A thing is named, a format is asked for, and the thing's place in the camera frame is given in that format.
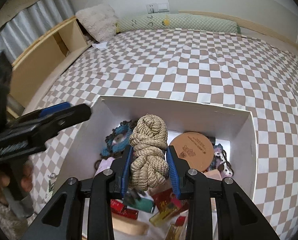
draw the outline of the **round coaster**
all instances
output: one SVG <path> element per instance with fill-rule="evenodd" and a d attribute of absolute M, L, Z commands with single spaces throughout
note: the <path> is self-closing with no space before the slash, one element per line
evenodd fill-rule
<path fill-rule="evenodd" d="M 201 133 L 186 132 L 172 140 L 179 158 L 188 162 L 190 168 L 205 171 L 211 164 L 214 150 L 210 140 Z"/>

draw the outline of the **crocheted item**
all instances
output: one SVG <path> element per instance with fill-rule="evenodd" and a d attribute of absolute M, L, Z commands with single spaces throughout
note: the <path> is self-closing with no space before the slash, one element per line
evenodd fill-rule
<path fill-rule="evenodd" d="M 136 125 L 137 121 L 123 121 L 119 127 L 113 129 L 112 134 L 105 139 L 107 146 L 102 149 L 101 158 L 120 157 L 123 150 L 129 145 L 129 137 Z"/>
<path fill-rule="evenodd" d="M 234 175 L 234 170 L 227 160 L 227 153 L 223 149 L 222 145 L 215 145 L 213 149 L 214 157 L 207 171 L 218 169 L 222 178 L 232 177 Z"/>
<path fill-rule="evenodd" d="M 165 183 L 169 177 L 169 166 L 164 160 L 167 138 L 168 131 L 160 117 L 147 114 L 139 119 L 129 138 L 135 158 L 130 166 L 130 187 L 145 191 Z"/>

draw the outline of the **wooden shelf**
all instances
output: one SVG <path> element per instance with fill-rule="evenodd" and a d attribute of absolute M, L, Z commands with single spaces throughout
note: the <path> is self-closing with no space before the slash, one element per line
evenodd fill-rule
<path fill-rule="evenodd" d="M 90 46 L 76 20 L 57 24 L 13 62 L 10 95 L 26 109 L 35 110 L 59 75 Z"/>
<path fill-rule="evenodd" d="M 59 78 L 59 76 L 70 67 L 70 65 L 76 61 L 76 59 L 91 46 L 92 43 L 87 46 L 76 49 L 71 52 L 45 79 L 45 81 L 41 84 L 39 89 L 36 91 L 31 101 L 25 108 L 23 114 L 28 114 L 37 109 L 40 100 L 48 93 L 54 82 Z"/>

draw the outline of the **cardboard box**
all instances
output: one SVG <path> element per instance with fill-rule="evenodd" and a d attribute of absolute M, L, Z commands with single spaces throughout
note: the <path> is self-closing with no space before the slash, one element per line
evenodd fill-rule
<path fill-rule="evenodd" d="M 215 137 L 217 143 L 223 142 L 235 171 L 233 179 L 253 200 L 258 154 L 251 112 L 194 102 L 124 96 L 98 98 L 92 107 L 90 120 L 82 125 L 69 149 L 55 190 L 69 177 L 79 180 L 93 177 L 94 163 L 100 159 L 105 137 L 120 122 L 135 120 L 146 114 L 160 116 L 170 135 L 195 131 Z"/>

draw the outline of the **curtain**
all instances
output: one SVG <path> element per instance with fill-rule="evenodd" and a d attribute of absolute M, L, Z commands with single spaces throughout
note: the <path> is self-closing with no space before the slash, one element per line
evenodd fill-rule
<path fill-rule="evenodd" d="M 0 50 L 12 63 L 41 35 L 73 15 L 69 0 L 39 0 L 0 29 Z"/>

